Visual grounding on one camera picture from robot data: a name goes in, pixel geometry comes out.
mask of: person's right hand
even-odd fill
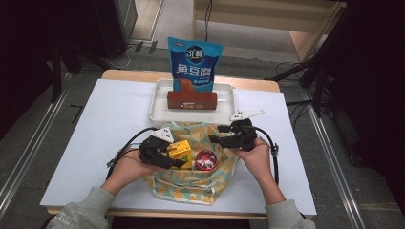
[[[271,174],[270,147],[259,137],[254,141],[255,148],[249,152],[241,149],[231,149],[240,157],[260,185],[267,205],[279,203],[286,198]]]
[[[139,150],[128,150],[117,162],[113,173],[101,185],[101,188],[115,196],[122,188],[140,177],[162,170],[157,166],[142,163],[139,153]]]
[[[272,178],[268,144],[259,137],[255,139],[254,144],[255,148],[249,152],[242,149],[231,151],[245,162],[247,169],[258,181]]]

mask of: red can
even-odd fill
[[[197,154],[195,165],[198,170],[210,171],[217,165],[217,156],[212,151],[203,150]]]

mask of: cloth bag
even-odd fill
[[[164,127],[170,127],[175,142],[188,141],[192,149],[192,169],[162,170],[144,176],[148,187],[160,198],[212,205],[231,179],[239,158],[219,144],[211,143],[208,136],[228,134],[219,133],[216,125],[206,123],[169,123]],[[216,166],[210,171],[199,171],[195,166],[196,156],[203,150],[212,151],[217,158]]]

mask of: white gripper bracket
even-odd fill
[[[230,121],[238,121],[238,120],[244,120],[250,117],[253,117],[255,115],[260,115],[263,114],[265,110],[242,110],[242,111],[237,111],[233,116],[229,118]]]
[[[169,127],[165,127],[165,128],[152,132],[152,136],[162,139],[164,141],[170,142],[170,143],[173,143],[175,141],[175,139],[173,139],[172,132],[170,132]]]

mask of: gray sleeve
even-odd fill
[[[301,216],[293,199],[268,205],[265,209],[268,228],[316,228],[313,221]]]
[[[109,228],[105,213],[114,199],[104,189],[93,187],[83,201],[63,207],[47,228]]]

